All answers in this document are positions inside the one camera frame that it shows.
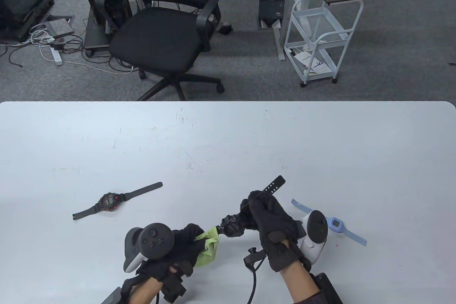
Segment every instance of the white metal shelf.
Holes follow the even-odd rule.
[[[361,12],[363,12],[364,2],[362,0],[352,0],[333,4],[334,6],[349,2],[359,3],[359,10],[352,27],[344,29],[324,1],[322,1],[320,7],[297,10],[300,3],[308,4],[310,1],[311,0],[297,0],[293,5],[285,38],[284,51],[302,81],[301,86],[305,86],[307,81],[329,77],[333,79],[333,83],[336,83],[337,73],[339,72],[345,52],[347,51],[353,32],[358,24]],[[313,33],[308,26],[310,18],[316,18],[316,25],[312,30]],[[332,30],[317,37],[317,32],[322,19],[332,27]],[[292,25],[298,30],[303,40],[289,42]],[[334,47],[343,47],[337,65],[326,51],[327,48]]]

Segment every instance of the black wristwatch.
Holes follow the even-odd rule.
[[[114,211],[117,209],[120,203],[125,202],[133,197],[145,194],[146,192],[161,188],[162,186],[163,183],[158,182],[126,194],[115,194],[109,192],[103,195],[98,203],[96,203],[92,208],[88,208],[87,210],[73,214],[73,220],[78,220],[83,217],[96,214],[100,211]]]

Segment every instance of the black glove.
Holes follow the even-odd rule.
[[[311,264],[297,245],[298,239],[306,235],[301,221],[289,216],[274,196],[260,191],[251,192],[249,198],[242,201],[240,214],[246,229],[258,230],[261,246],[272,270],[281,271],[300,260],[310,271]],[[283,240],[288,240],[288,248]]]
[[[159,260],[143,261],[136,274],[152,277],[161,282],[170,274],[170,266],[174,265],[173,268],[177,268],[180,277],[182,272],[178,269],[179,263],[188,261],[192,267],[195,267],[199,253],[205,250],[207,239],[195,241],[195,237],[203,233],[203,229],[193,223],[184,229],[174,230],[174,247],[171,251]]]

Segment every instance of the chair seat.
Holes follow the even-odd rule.
[[[203,49],[196,14],[149,7],[114,35],[109,53],[146,71],[185,73]]]

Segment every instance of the chair base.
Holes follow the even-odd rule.
[[[144,70],[139,70],[140,79],[145,79],[145,72]],[[168,86],[174,86],[177,94],[179,95],[179,100],[185,101],[184,92],[181,88],[181,82],[202,82],[202,83],[212,83],[217,85],[217,92],[222,94],[225,92],[225,88],[223,87],[222,80],[220,78],[214,77],[207,77],[201,76],[198,74],[172,74],[167,76],[162,76],[163,79],[155,84],[151,89],[149,89],[143,96],[141,96],[138,101],[147,101],[153,95],[157,94],[158,92],[162,91]]]

